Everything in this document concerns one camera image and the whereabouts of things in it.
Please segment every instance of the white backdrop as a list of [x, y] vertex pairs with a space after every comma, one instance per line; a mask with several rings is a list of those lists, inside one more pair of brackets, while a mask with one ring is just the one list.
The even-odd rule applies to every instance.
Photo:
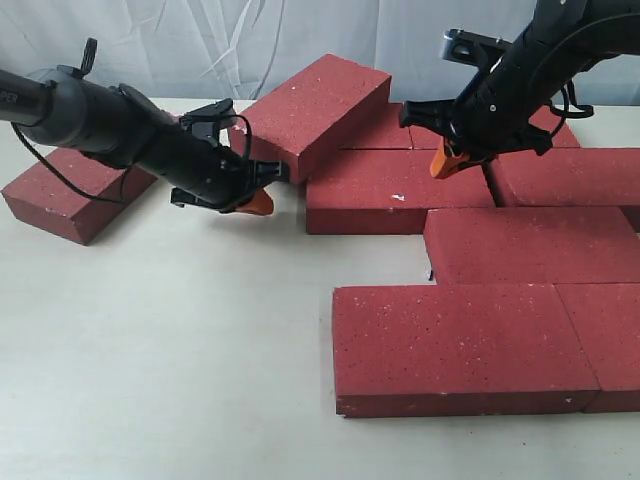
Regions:
[[[394, 77], [392, 99], [454, 97], [471, 67], [439, 59], [464, 28], [513, 40], [535, 0], [0, 0], [0, 68], [77, 64], [99, 41], [92, 76], [149, 96], [255, 99], [326, 52]], [[579, 76], [580, 101], [640, 103], [640, 59]]]

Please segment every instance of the brick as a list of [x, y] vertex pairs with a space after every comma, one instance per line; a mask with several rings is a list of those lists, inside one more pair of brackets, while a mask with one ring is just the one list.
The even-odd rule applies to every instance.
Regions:
[[[54, 150], [47, 160], [85, 192], [119, 198], [123, 170], [107, 168], [75, 150], [62, 148]], [[155, 180], [153, 175], [133, 168], [125, 183], [125, 199], [135, 200]], [[82, 245], [91, 243], [126, 208], [81, 197], [41, 163], [9, 183], [2, 195], [16, 219]]]
[[[549, 107], [542, 107], [529, 120], [532, 125], [548, 132], [553, 132], [558, 126], [559, 121], [560, 118], [551, 113]], [[553, 146], [555, 148], [580, 148], [580, 142], [573, 134], [569, 125], [565, 123], [562, 130], [554, 137]]]
[[585, 411], [640, 411], [640, 285], [561, 285], [558, 291], [602, 390]]
[[347, 417], [571, 413], [599, 390], [552, 285], [346, 287], [332, 315]]
[[309, 179], [307, 233], [420, 235], [431, 208], [495, 207], [480, 169], [447, 181], [429, 174], [419, 150], [353, 150]]
[[411, 150], [408, 128], [400, 128], [401, 103], [390, 103], [363, 123], [342, 145], [347, 150]]
[[[300, 184], [359, 128], [384, 111], [391, 75], [324, 55], [242, 112], [253, 132], [252, 158], [284, 161]], [[244, 149], [239, 124], [231, 147]]]
[[616, 207], [434, 210], [425, 240], [439, 284], [640, 282], [640, 242]]
[[[552, 132], [558, 126], [560, 119], [553, 115], [548, 107], [538, 110], [529, 120], [530, 123], [538, 128]], [[441, 137], [431, 130], [420, 127], [409, 127], [413, 148], [419, 150], [436, 150], [440, 145]], [[571, 131], [571, 128], [565, 124], [562, 130], [553, 139], [555, 148], [579, 148], [580, 142]]]
[[490, 166], [502, 205], [615, 206], [640, 231], [640, 149], [566, 148], [503, 156]]

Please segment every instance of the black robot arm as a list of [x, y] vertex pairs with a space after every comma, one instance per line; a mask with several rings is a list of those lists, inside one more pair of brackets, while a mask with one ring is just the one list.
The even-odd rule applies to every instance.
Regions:
[[[534, 150], [543, 155], [566, 118], [593, 115], [579, 105], [572, 79], [599, 62], [640, 54], [640, 1], [538, 0], [532, 21], [513, 42], [460, 30], [445, 35], [443, 58], [478, 72], [456, 98], [406, 102], [400, 124], [427, 128], [443, 137], [431, 174], [447, 178], [499, 154]], [[551, 99], [562, 93], [565, 108]], [[569, 112], [570, 104], [578, 108]], [[529, 123], [548, 105], [560, 118], [547, 132]]]
[[220, 213], [272, 212], [273, 203], [263, 189], [288, 181], [287, 165], [249, 158], [248, 122], [242, 154], [220, 143], [221, 130], [238, 119], [246, 121], [234, 112], [231, 99], [176, 121], [129, 85], [105, 88], [85, 80], [96, 47], [89, 39], [79, 69], [59, 66], [32, 78], [0, 70], [0, 120], [11, 122], [27, 146], [25, 137], [78, 150], [110, 168], [135, 165], [163, 178], [175, 187], [175, 205]]

